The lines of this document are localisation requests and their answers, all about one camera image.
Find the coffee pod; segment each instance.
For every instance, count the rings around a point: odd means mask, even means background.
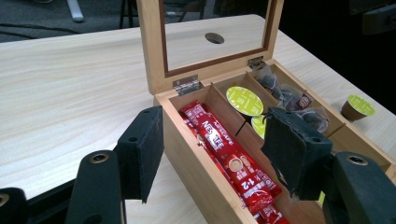
[[[363,119],[374,113],[374,107],[359,95],[349,95],[341,108],[341,114],[350,121]]]

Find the dark floor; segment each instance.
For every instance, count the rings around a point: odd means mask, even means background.
[[[120,28],[121,0],[79,0],[85,17],[82,23],[73,22],[67,0],[1,1],[0,43]],[[205,19],[249,12],[260,14],[262,10],[258,8],[266,2],[227,0],[234,1],[235,5],[217,8],[214,14],[215,4],[224,1],[208,0]],[[361,14],[349,15],[347,3],[345,0],[286,0],[280,30],[396,114],[393,103],[396,30],[382,35],[363,35]],[[198,18],[198,13],[188,13],[185,21]],[[177,17],[169,15],[167,20],[174,22]],[[123,21],[123,27],[128,27],[126,17]],[[138,26],[137,18],[134,18],[134,26]]]

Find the open wooden box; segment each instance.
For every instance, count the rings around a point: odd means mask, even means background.
[[[330,125],[323,134],[333,141],[334,150],[368,156],[384,172],[393,175],[394,162],[381,148],[272,58],[283,0],[268,1],[265,19],[248,15],[166,25],[162,0],[138,0],[137,5],[148,88],[154,95],[154,104],[163,106],[165,155],[207,222],[256,223],[256,220],[241,207],[239,197],[198,146],[197,139],[178,111],[193,100],[200,100],[211,108],[229,133],[234,134],[243,126],[236,139],[276,180],[275,171],[261,152],[263,140],[251,126],[244,125],[245,119],[225,98],[228,88],[242,86],[255,92],[265,108],[276,106],[277,100],[256,81],[258,72],[248,66],[248,62],[254,59],[259,58],[270,65],[281,83],[290,84],[312,96],[311,106],[325,108]],[[214,44],[207,41],[205,35],[214,38],[221,35],[225,41]],[[180,83],[185,86],[198,83],[201,89],[179,94],[176,89],[181,88]],[[276,197],[276,206],[291,223],[324,223],[319,203],[291,199],[285,188]]]

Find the table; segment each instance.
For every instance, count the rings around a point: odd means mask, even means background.
[[[375,115],[353,125],[396,158],[395,115],[281,32],[274,58],[337,110],[367,98]],[[75,178],[152,106],[138,28],[3,43],[0,62],[0,188],[28,199]],[[148,203],[126,206],[131,223],[206,223],[165,155]]]

